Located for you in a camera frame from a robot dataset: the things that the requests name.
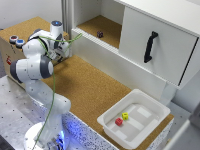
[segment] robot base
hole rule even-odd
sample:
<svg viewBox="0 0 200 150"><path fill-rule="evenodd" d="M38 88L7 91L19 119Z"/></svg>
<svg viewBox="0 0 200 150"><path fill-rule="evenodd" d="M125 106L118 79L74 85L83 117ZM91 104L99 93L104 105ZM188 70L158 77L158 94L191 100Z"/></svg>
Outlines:
<svg viewBox="0 0 200 150"><path fill-rule="evenodd" d="M33 146L35 144L34 137L37 135L37 133L40 131L41 128L42 128L42 122L35 124L26 132L24 137L24 150L33 150ZM69 141L70 141L69 137L67 137L65 134L64 143L66 148L69 145ZM45 148L41 148L37 144L34 150L57 150L57 148L52 147L51 149L49 149L49 147L47 146Z"/></svg>

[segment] yellow object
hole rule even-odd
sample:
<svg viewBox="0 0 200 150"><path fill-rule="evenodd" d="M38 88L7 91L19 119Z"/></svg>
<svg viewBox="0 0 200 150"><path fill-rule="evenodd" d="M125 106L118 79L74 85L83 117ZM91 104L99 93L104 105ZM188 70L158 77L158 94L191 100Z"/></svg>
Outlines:
<svg viewBox="0 0 200 150"><path fill-rule="evenodd" d="M123 118L123 120L127 120L128 119L128 113L127 112L122 113L122 118Z"/></svg>

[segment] brown cardboard box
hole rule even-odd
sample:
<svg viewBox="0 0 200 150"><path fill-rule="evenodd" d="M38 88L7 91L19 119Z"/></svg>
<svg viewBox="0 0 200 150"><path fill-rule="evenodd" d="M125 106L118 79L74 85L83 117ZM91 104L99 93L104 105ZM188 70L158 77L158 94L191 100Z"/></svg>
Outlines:
<svg viewBox="0 0 200 150"><path fill-rule="evenodd" d="M20 39L23 39L27 42L28 37L33 33L33 31L39 28L45 31L50 31L50 23L40 17L35 17L0 31L0 51L5 72L9 77L12 78L10 74L11 62L19 59L25 59L22 49L18 49L15 45L9 43L10 36L17 35ZM65 40L69 40L69 35L67 33L64 32L63 36ZM58 64L56 61L52 61L52 63L54 65Z"/></svg>

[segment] white drawer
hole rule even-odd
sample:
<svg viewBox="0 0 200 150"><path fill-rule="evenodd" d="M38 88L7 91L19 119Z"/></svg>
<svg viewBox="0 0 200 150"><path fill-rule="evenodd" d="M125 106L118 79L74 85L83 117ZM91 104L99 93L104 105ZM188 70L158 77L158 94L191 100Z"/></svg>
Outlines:
<svg viewBox="0 0 200 150"><path fill-rule="evenodd" d="M152 59L144 63L147 42L153 31L158 37L153 39ZM197 37L191 34L125 8L119 53L175 85L181 81L196 41Z"/></svg>

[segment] green cable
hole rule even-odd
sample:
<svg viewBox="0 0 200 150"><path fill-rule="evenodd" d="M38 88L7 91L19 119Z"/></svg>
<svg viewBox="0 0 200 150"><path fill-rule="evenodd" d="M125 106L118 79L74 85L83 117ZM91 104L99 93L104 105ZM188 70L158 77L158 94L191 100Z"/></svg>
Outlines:
<svg viewBox="0 0 200 150"><path fill-rule="evenodd" d="M71 46L71 44L72 44L75 40L78 40L81 36L82 36L82 33L80 33L79 35L77 35L74 39L68 40L68 41L54 40L54 39L51 39L51 38L48 38L48 37L43 37L43 36L39 36L39 37L40 37L40 38L45 38L45 39L48 39L48 40L52 40L52 41L57 41L57 42L70 42L69 45L67 46L66 50L65 50L65 53L66 53L67 50L68 50L68 48ZM38 41L41 43L42 47L45 49L45 51L46 51L48 57L50 58L49 53L48 53L46 47L44 46L43 42L42 42L40 39L38 39ZM32 150L34 150L34 148L35 148L35 146L36 146L36 144L37 144L37 142L38 142L38 140L39 140L39 138L40 138L40 135L41 135L41 133L42 133L42 131L43 131L43 129L44 129L46 123L47 123L47 120L48 120L49 115L50 115L50 113L51 113L51 110L52 110L52 108L53 108L54 96L55 96L55 74L54 74L54 70L53 70L53 100L52 100L51 107L50 107L49 113L48 113L48 115L47 115L47 118L46 118L46 120L45 120L45 122L44 122L44 125L42 126L42 129L41 129L41 131L40 131L40 133L39 133L39 135L38 135L38 137L37 137L37 140L36 140L36 142L35 142L35 144L34 144Z"/></svg>
<svg viewBox="0 0 200 150"><path fill-rule="evenodd" d="M42 41L41 41L40 39L38 39L38 41L42 44L43 48L44 48L44 49L46 50L46 52L47 52L48 57L50 58L49 53L48 53L46 47L44 46L44 44L42 43ZM43 129L44 129L46 123L47 123L47 120L48 120L49 115L50 115L50 113L51 113L51 110L52 110L52 108L53 108L54 96L55 96L55 74L54 74L54 70L53 70L53 100L52 100L51 107L50 107L49 113L48 113L48 115L47 115L47 118L46 118L46 120L45 120L45 122L44 122L44 125L42 126L42 129L41 129L41 131L40 131L40 133L39 133L39 135L38 135L38 137L37 137L37 140L36 140L36 142L35 142L35 144L34 144L32 150L34 150L34 148L35 148L35 146L36 146L36 144L37 144L37 142L38 142L38 140L39 140L39 138L40 138L40 135L41 135L41 133L42 133L42 131L43 131Z"/></svg>

